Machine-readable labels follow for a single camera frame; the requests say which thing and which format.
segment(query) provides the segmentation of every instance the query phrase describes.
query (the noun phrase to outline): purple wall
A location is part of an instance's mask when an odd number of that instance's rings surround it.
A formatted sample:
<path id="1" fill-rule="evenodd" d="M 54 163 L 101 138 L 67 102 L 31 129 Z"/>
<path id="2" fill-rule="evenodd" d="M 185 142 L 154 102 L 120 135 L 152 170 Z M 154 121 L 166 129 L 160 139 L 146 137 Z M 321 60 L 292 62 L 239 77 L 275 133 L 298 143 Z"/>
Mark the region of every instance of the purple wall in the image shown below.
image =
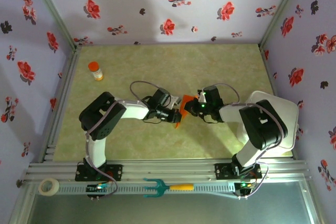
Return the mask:
<path id="1" fill-rule="evenodd" d="M 336 0 L 291 0 L 264 46 L 280 97 L 299 105 L 296 150 L 330 223 L 336 198 Z"/>
<path id="2" fill-rule="evenodd" d="M 0 0 L 0 6 L 0 223 L 8 223 L 16 181 L 39 155 L 71 49 L 42 0 Z"/>

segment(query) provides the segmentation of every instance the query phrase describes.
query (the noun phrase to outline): tape roll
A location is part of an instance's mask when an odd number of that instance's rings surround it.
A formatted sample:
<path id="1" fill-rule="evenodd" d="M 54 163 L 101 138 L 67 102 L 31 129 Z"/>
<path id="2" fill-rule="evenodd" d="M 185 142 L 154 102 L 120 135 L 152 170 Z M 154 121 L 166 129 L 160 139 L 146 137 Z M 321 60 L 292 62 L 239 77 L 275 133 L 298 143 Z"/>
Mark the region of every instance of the tape roll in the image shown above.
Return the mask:
<path id="1" fill-rule="evenodd" d="M 58 190 L 59 182 L 54 178 L 46 178 L 38 186 L 38 192 L 43 196 L 53 196 Z"/>

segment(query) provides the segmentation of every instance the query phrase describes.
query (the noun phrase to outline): textured floor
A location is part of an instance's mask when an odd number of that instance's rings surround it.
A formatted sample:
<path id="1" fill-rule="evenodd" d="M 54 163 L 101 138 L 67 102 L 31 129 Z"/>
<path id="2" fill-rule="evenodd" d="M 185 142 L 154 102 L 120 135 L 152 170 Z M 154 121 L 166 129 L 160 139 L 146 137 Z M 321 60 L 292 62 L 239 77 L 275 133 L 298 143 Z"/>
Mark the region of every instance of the textured floor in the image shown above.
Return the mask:
<path id="1" fill-rule="evenodd" d="M 104 74 L 95 81 L 88 63 L 97 61 Z M 218 82 L 235 87 L 242 101 L 255 90 L 271 93 L 271 86 L 257 44 L 93 46 L 82 48 L 71 87 L 54 161 L 80 161 L 85 156 L 85 136 L 78 115 L 104 91 L 134 100 L 129 84 L 146 80 L 172 95 L 196 95 Z M 140 97 L 155 88 L 137 83 Z M 225 103 L 236 101 L 234 92 L 219 87 Z M 188 115 L 178 129 L 172 124 L 146 124 L 124 119 L 107 138 L 107 159 L 231 158 L 242 144 L 235 137 L 237 125 L 206 124 Z"/>

